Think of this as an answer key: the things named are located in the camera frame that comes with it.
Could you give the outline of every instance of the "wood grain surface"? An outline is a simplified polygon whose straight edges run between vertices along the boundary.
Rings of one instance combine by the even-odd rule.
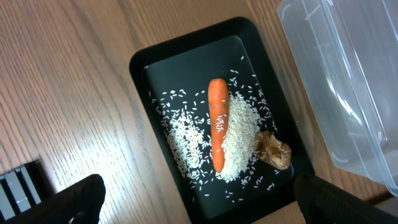
[[[0,0],[0,173],[40,159],[56,192],[98,173],[107,188],[101,223],[189,223],[128,63],[144,47],[244,16],[261,33],[316,174],[364,200],[387,197],[333,165],[279,2]],[[303,222],[292,203],[257,223]]]

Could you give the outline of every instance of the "tray rim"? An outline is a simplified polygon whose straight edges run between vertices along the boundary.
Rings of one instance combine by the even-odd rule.
[[[242,43],[246,49],[247,45],[251,45],[251,51],[255,52],[256,58],[251,58],[248,51],[248,57],[252,63],[253,69],[256,72],[256,74],[264,74],[264,71],[262,71],[261,67],[270,67],[272,68],[272,71],[267,70],[267,79],[271,78],[276,81],[278,85],[274,86],[269,86],[270,89],[267,91],[271,93],[277,93],[277,94],[282,94],[282,101],[278,101],[277,104],[275,105],[276,102],[272,102],[270,104],[269,99],[266,98],[269,108],[272,111],[273,114],[273,119],[278,126],[279,132],[281,136],[289,136],[289,138],[283,138],[282,141],[287,142],[288,144],[290,142],[294,142],[295,145],[298,145],[296,149],[298,148],[299,151],[294,152],[294,155],[292,156],[292,163],[296,162],[298,167],[302,167],[302,169],[297,169],[295,166],[295,170],[293,173],[293,177],[290,182],[286,183],[283,186],[280,186],[277,190],[275,190],[275,194],[272,194],[271,197],[269,197],[270,200],[276,201],[275,203],[275,208],[276,209],[254,209],[250,210],[249,208],[245,208],[244,210],[246,212],[242,212],[241,215],[233,215],[238,212],[238,209],[231,210],[228,212],[228,214],[231,214],[229,217],[224,217],[225,215],[222,215],[221,217],[216,217],[212,220],[203,220],[201,217],[201,214],[195,211],[193,205],[192,205],[192,196],[189,195],[189,192],[186,191],[186,188],[184,187],[184,181],[183,177],[181,176],[180,171],[178,170],[177,166],[174,165],[175,161],[172,157],[171,150],[166,143],[167,148],[164,149],[162,147],[164,145],[164,134],[161,130],[156,129],[152,121],[155,120],[157,114],[153,112],[153,109],[150,104],[150,98],[148,93],[146,92],[145,88],[143,85],[137,85],[142,81],[142,73],[144,72],[145,66],[150,65],[152,63],[167,59],[169,57],[172,57],[174,55],[178,55],[181,53],[184,53],[188,50],[195,49],[197,47],[201,47],[202,45],[206,45],[209,43],[212,43],[216,40],[220,40],[222,38],[231,36],[231,35],[236,35],[238,36],[241,40]],[[260,38],[260,35],[257,31],[256,26],[254,25],[253,22],[251,22],[249,19],[245,17],[234,17],[232,19],[228,19],[223,22],[219,22],[217,24],[214,24],[212,26],[208,26],[206,28],[202,28],[199,30],[196,30],[194,32],[166,40],[165,42],[161,42],[155,45],[152,45],[150,47],[146,47],[144,49],[141,49],[137,51],[131,58],[130,63],[129,63],[129,71],[131,74],[131,77],[133,79],[133,82],[137,88],[137,92],[139,94],[139,97],[142,101],[142,104],[144,106],[144,109],[146,111],[146,114],[148,116],[148,119],[151,123],[152,129],[155,132],[156,138],[158,140],[159,146],[162,150],[162,153],[165,157],[165,160],[167,162],[167,166],[170,169],[174,182],[178,188],[178,192],[180,193],[180,196],[182,198],[182,201],[184,203],[185,209],[187,210],[188,216],[190,217],[190,220],[192,223],[218,223],[218,222],[232,222],[232,223],[251,223],[254,222],[292,202],[295,201],[294,199],[294,194],[293,194],[293,184],[294,184],[294,179],[295,176],[299,175],[302,172],[306,173],[311,173],[314,174],[312,164],[310,162],[310,159],[307,155],[307,152],[304,148],[302,139],[300,137],[299,131],[295,125],[292,113],[290,111],[290,108],[287,104],[287,101],[285,99],[285,95],[282,91],[282,88],[280,87],[279,81],[277,79],[277,76],[275,74],[275,71],[271,65],[271,62],[269,61],[269,58],[266,54],[266,50],[262,44],[262,40]],[[257,76],[260,86],[262,86],[262,82],[265,82],[265,78],[263,75]],[[274,109],[275,108],[284,108],[284,111],[282,112],[282,116],[284,118],[281,118],[282,116],[275,116]],[[280,199],[278,197],[278,193],[281,193],[284,195],[285,198]]]

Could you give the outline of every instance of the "black tray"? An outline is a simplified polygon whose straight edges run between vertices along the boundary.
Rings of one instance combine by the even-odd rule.
[[[236,17],[140,50],[132,57],[129,68],[192,223],[251,223],[295,200],[294,177],[302,172],[313,173],[313,169],[260,36],[251,21]],[[197,108],[195,116],[207,119],[206,99],[210,80],[224,78],[231,83],[229,79],[233,77],[238,80],[238,86],[229,86],[233,93],[239,91],[245,98],[249,95],[259,98],[258,90],[262,90],[272,117],[263,123],[261,129],[275,132],[278,139],[291,146],[292,164],[289,169],[275,174],[272,166],[257,161],[255,173],[245,188],[240,179],[226,184],[215,178],[202,185],[202,191],[199,187],[192,189],[190,179],[181,175],[174,161],[164,134],[166,127],[160,122],[164,116],[156,108],[159,106],[158,110],[162,110],[160,103],[172,102],[171,107],[164,110],[177,110],[184,106],[183,101],[187,101],[188,109]],[[248,93],[248,85],[252,86],[252,93]],[[180,89],[184,89],[187,95],[178,92]],[[171,100],[170,90],[183,97],[175,96]],[[266,113],[267,110],[259,111],[262,117]],[[210,135],[210,125],[204,122],[198,126],[205,130],[205,136]],[[210,171],[211,161],[203,169]],[[262,183],[254,188],[261,176],[264,177]],[[275,187],[268,190],[271,183]],[[226,198],[228,194],[225,190],[234,194]]]

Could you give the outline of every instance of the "rice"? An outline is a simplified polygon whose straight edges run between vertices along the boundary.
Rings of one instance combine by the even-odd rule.
[[[247,171],[249,162],[255,158],[253,139],[260,131],[257,125],[260,118],[257,109],[252,108],[239,92],[229,97],[228,130],[222,144],[225,163],[221,173],[216,173],[217,179],[228,183]]]

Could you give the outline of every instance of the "gray strip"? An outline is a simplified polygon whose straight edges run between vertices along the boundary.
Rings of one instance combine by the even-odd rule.
[[[27,187],[29,188],[30,193],[32,194],[33,199],[35,200],[35,203],[38,204],[41,202],[40,197],[36,191],[35,186],[33,185],[32,179],[30,179],[29,174],[26,170],[25,167],[21,167],[21,172],[22,176],[25,179],[25,182],[27,184]]]
[[[24,189],[22,189],[21,184],[19,183],[18,177],[15,172],[10,172],[5,175],[6,182],[11,190],[12,195],[17,202],[19,210],[21,212],[30,209],[29,201],[25,195]]]
[[[14,211],[8,201],[7,195],[4,192],[3,188],[0,185],[0,211],[4,216],[4,219],[7,220],[15,216]]]

